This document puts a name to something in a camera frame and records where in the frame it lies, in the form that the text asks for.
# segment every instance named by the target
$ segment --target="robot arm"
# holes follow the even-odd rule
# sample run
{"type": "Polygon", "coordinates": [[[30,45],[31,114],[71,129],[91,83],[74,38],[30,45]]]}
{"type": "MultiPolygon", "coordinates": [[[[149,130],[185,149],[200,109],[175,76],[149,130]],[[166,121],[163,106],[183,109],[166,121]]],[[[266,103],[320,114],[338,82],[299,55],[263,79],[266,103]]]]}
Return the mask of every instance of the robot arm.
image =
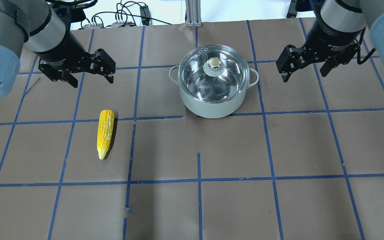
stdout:
{"type": "Polygon", "coordinates": [[[316,20],[302,47],[287,45],[276,61],[282,80],[306,66],[325,62],[322,76],[339,64],[348,64],[360,52],[358,34],[368,25],[370,39],[384,63],[384,1],[377,0],[311,0],[316,20]]]}
{"type": "Polygon", "coordinates": [[[0,0],[0,98],[11,91],[23,44],[40,57],[38,68],[52,81],[68,82],[76,88],[78,80],[71,73],[88,72],[113,83],[113,59],[103,49],[87,53],[70,32],[72,21],[85,18],[81,7],[85,5],[0,0]]]}

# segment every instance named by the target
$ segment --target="glass lid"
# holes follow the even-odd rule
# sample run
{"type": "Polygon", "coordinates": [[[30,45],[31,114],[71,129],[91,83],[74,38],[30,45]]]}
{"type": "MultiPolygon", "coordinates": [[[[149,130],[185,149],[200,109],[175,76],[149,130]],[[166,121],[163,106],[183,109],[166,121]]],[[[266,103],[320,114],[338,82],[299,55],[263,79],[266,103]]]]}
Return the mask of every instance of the glass lid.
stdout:
{"type": "Polygon", "coordinates": [[[227,102],[248,86],[247,61],[224,45],[198,47],[180,63],[178,79],[186,93],[207,103],[227,102]]]}

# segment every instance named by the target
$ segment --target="white pot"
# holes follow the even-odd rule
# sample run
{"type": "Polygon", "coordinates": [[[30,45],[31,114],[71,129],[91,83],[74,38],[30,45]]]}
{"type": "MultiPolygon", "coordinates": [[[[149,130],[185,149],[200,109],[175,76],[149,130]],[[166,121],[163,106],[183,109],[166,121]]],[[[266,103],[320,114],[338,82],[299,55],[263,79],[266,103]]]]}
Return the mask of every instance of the white pot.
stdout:
{"type": "Polygon", "coordinates": [[[244,88],[236,97],[233,99],[230,99],[226,102],[220,102],[220,103],[211,103],[211,102],[203,102],[200,100],[197,100],[195,97],[192,97],[190,94],[188,94],[181,86],[179,80],[174,80],[172,78],[172,71],[175,69],[178,69],[180,65],[174,66],[169,71],[169,77],[173,83],[175,83],[177,86],[179,86],[180,89],[180,97],[182,98],[183,103],[185,106],[193,113],[195,113],[198,116],[205,117],[205,118],[220,118],[225,117],[231,113],[233,113],[236,109],[239,108],[239,106],[244,101],[245,94],[247,92],[248,88],[253,87],[257,84],[259,81],[259,73],[250,68],[250,71],[255,73],[257,76],[257,80],[250,84],[250,78],[248,78],[247,81],[247,88],[244,88]]]}

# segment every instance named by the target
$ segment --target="pot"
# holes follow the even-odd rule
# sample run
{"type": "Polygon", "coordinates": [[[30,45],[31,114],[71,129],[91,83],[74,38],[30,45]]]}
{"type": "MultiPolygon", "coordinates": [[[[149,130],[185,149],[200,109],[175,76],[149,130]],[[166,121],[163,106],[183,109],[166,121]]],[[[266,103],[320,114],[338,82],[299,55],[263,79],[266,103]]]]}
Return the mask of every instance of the pot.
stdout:
{"type": "Polygon", "coordinates": [[[191,112],[219,118],[239,108],[259,74],[235,49],[215,44],[192,50],[169,70],[169,78],[179,86],[180,97],[191,112]],[[175,69],[179,69],[177,80],[172,78],[175,69]],[[250,71],[257,76],[252,84],[250,71]]]}

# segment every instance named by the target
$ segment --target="corn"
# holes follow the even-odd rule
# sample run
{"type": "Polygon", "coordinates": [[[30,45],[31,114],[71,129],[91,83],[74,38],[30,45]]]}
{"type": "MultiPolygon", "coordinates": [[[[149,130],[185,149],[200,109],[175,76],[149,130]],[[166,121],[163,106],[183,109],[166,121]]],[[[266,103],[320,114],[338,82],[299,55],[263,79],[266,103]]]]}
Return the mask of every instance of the corn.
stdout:
{"type": "Polygon", "coordinates": [[[109,145],[111,144],[114,119],[115,114],[112,110],[103,110],[100,112],[99,129],[97,130],[97,152],[99,152],[99,158],[101,160],[105,158],[109,150],[109,145]]]}

